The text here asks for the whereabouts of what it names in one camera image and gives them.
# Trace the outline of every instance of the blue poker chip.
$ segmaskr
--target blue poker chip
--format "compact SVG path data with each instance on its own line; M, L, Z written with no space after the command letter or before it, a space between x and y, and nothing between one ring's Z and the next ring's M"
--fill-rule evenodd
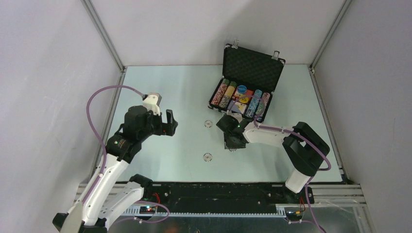
M239 92L240 94L244 94L244 93L246 93L246 91L247 91L246 86L244 86L244 85L238 86L238 92Z

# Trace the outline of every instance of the circular marker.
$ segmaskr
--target circular marker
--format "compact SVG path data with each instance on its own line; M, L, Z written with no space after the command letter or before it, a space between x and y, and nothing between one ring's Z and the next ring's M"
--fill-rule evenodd
M210 120L205 121L205 127L210 128L212 127L213 123Z
M206 162L210 162L212 160L212 155L209 153L204 154L203 160L205 160Z

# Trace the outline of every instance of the black mount plate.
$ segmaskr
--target black mount plate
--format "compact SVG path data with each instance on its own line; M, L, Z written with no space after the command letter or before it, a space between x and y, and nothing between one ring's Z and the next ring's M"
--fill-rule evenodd
M295 194L282 183L155 182L151 191L173 213L270 214L277 204L299 204L301 197L306 202L304 189ZM310 187L308 193L314 203Z

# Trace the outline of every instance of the case latch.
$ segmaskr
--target case latch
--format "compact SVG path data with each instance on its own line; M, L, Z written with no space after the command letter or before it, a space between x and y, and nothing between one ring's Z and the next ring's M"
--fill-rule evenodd
M280 54L280 52L275 50L275 51L273 52L272 59L278 60L278 59L279 59L279 54Z
M239 45L239 41L238 40L235 40L235 41L233 41L233 45L232 45L232 48L234 48L234 49L238 49L238 45Z

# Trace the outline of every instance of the red wire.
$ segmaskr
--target red wire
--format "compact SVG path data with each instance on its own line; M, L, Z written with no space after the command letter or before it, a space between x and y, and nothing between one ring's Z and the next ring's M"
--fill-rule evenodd
M305 210L306 210L305 202L303 201L303 198L302 198L302 197L300 197L300 200L301 200L303 206L305 207L305 209L304 209L303 211L305 211Z
M153 196L156 197L157 203L160 203L160 197L157 193L153 193Z

